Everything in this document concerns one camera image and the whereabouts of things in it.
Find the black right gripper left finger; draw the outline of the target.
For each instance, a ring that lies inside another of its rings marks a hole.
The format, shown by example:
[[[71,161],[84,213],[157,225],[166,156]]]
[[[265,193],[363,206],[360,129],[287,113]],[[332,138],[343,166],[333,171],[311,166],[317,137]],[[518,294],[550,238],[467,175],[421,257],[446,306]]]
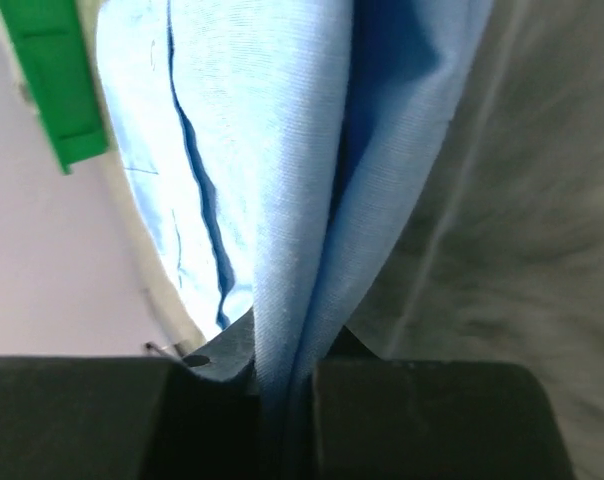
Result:
[[[0,357],[0,479],[254,479],[253,319],[184,358]]]

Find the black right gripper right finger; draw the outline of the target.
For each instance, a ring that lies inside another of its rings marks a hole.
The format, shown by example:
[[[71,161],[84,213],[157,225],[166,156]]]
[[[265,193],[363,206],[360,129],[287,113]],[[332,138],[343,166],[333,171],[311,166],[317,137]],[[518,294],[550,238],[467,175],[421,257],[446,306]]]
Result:
[[[545,390],[519,365],[381,360],[343,329],[312,392],[318,479],[576,476]]]

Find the light blue long sleeve shirt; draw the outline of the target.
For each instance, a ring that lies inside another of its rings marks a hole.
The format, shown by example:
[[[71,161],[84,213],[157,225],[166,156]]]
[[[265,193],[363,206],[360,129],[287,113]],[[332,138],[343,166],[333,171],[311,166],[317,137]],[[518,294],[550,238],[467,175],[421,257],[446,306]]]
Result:
[[[96,56],[122,162],[188,314],[254,319],[269,479],[301,475],[316,362],[436,159],[488,1],[108,1]]]

